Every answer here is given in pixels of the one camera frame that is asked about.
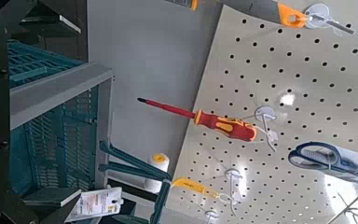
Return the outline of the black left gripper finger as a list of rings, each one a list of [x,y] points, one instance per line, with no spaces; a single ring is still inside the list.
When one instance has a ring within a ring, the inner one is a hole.
[[[64,224],[81,196],[81,189],[43,188],[23,199],[37,215],[36,224]]]
[[[20,26],[39,35],[80,35],[82,30],[62,15],[26,17]]]

